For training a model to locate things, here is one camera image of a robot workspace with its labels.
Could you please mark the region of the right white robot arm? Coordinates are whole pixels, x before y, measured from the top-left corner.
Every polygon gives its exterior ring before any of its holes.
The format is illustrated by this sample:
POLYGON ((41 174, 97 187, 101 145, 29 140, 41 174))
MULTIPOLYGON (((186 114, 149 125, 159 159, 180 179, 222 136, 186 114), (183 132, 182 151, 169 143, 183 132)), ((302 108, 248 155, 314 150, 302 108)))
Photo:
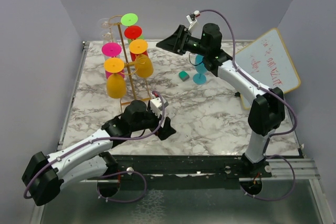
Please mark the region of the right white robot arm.
POLYGON ((222 33, 216 24, 205 24, 200 38, 193 37, 184 25, 179 25, 171 36, 156 46, 178 55, 190 52, 203 56, 202 62, 209 72, 228 82, 250 102, 248 124, 251 137, 243 154, 246 161, 241 164, 241 171, 246 177, 258 174, 259 163, 265 160, 267 138, 285 119, 282 90, 258 83, 235 66, 233 58, 221 48, 222 33))

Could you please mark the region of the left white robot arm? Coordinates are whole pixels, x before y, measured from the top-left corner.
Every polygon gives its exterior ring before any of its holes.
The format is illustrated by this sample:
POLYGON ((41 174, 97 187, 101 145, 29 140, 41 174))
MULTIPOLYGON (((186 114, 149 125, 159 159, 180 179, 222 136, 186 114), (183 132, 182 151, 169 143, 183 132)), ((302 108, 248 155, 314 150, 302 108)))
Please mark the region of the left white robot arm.
POLYGON ((156 135, 165 140, 175 134, 165 115, 168 102, 154 98, 148 103, 132 101, 123 113, 106 121, 86 139, 60 151, 34 154, 22 175, 24 198, 37 206, 51 202, 66 186, 89 178, 110 179, 120 175, 109 150, 126 141, 156 135))

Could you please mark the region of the blue wine glass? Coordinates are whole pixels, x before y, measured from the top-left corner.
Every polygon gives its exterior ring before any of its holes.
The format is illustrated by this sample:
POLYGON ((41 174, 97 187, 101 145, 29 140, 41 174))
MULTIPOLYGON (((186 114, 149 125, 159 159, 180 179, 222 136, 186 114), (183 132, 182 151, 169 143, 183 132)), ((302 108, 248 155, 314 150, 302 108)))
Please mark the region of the blue wine glass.
POLYGON ((206 82, 205 73, 207 72, 207 69, 203 63, 203 56, 196 55, 194 65, 196 74, 193 76, 193 81, 198 85, 204 84, 206 82))

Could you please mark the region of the gold wire glass rack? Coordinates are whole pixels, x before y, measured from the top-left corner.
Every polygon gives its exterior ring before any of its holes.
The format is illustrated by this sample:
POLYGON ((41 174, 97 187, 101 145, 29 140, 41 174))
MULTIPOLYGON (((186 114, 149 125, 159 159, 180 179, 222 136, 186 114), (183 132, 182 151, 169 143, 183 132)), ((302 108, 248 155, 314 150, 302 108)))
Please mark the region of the gold wire glass rack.
POLYGON ((149 87, 147 83, 148 78, 140 78, 136 74, 136 68, 134 65, 134 61, 131 59, 130 51, 129 51, 129 43, 126 37, 124 36, 124 30, 125 26, 121 24, 121 17, 123 15, 115 15, 109 18, 110 27, 108 28, 108 31, 113 33, 114 40, 113 41, 107 41, 107 42, 116 42, 121 47, 121 53, 120 53, 120 59, 124 62, 124 80, 126 83, 126 89, 127 92, 124 97, 119 100, 120 108, 124 109, 127 105, 129 105, 133 100, 141 100, 143 102, 149 101, 152 96, 149 93, 149 87), (138 78, 144 82, 145 90, 147 92, 147 96, 145 98, 139 97, 136 94, 135 84, 136 82, 133 81, 133 78, 138 78))

